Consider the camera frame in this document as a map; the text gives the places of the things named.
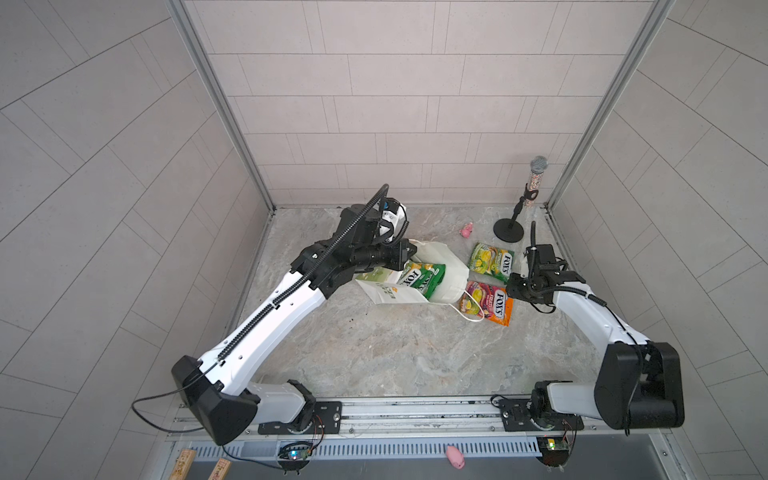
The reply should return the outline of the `orange pink Fox's candy bag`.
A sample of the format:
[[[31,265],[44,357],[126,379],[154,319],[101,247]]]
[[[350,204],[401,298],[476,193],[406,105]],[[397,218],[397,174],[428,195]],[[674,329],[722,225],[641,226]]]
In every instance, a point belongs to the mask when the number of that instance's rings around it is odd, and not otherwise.
[[[481,319],[508,326],[514,299],[502,287],[469,281],[458,303],[459,311],[471,321]]]

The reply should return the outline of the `yellow green Fox's candy bag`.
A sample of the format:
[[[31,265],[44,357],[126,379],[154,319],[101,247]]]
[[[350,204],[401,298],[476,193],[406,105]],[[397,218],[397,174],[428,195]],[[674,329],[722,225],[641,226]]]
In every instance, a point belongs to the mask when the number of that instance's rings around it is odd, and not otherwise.
[[[514,252],[478,242],[470,255],[470,271],[507,283],[513,273]]]

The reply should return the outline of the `green snack bag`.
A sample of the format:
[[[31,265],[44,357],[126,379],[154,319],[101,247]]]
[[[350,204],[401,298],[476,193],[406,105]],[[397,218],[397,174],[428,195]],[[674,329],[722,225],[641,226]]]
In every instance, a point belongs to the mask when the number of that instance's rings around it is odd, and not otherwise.
[[[418,263],[409,260],[397,284],[417,290],[429,300],[446,274],[445,264]]]

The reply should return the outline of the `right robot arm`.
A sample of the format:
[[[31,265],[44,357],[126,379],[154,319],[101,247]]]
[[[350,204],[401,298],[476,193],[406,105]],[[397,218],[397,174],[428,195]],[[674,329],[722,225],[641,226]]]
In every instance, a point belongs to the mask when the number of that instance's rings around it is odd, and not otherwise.
[[[513,274],[507,294],[536,309],[565,314],[601,355],[592,383],[542,381],[530,412],[540,428],[566,415],[603,421],[629,434],[634,429],[679,428],[685,421],[680,356],[666,342],[650,340],[622,320],[554,247],[536,239],[530,226],[525,275]]]

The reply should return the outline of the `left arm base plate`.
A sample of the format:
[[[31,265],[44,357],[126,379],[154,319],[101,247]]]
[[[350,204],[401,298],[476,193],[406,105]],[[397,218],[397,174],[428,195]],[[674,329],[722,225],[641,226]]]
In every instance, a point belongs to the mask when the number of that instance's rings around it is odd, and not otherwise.
[[[259,435],[338,434],[343,404],[340,401],[315,401],[305,405],[289,423],[269,422],[258,426]]]

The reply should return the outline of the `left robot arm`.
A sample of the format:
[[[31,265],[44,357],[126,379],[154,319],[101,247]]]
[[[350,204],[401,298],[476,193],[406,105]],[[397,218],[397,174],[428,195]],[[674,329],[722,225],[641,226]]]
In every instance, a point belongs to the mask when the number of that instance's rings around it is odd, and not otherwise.
[[[417,248],[405,236],[406,208],[382,185],[365,204],[342,210],[333,236],[304,248],[270,296],[224,340],[198,358],[184,356],[171,374],[184,405],[218,446],[252,424],[302,432],[316,399],[300,382],[252,378],[300,321],[341,286],[377,267],[400,271]]]

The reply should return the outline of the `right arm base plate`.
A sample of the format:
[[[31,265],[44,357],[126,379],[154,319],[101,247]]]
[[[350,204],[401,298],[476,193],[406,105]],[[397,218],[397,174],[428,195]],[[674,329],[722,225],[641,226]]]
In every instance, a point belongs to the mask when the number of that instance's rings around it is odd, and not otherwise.
[[[546,400],[536,398],[513,398],[493,395],[491,404],[500,411],[506,432],[549,432],[584,429],[580,416],[562,414],[551,409]]]

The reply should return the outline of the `white paper bag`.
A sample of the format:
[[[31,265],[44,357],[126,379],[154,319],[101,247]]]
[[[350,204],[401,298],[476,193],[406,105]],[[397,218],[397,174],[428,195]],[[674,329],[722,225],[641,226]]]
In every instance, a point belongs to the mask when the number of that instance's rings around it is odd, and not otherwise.
[[[416,253],[401,270],[375,267],[355,280],[375,304],[430,304],[449,306],[470,322],[485,319],[483,311],[464,312],[461,300],[479,307],[467,293],[469,268],[440,242],[411,240]]]

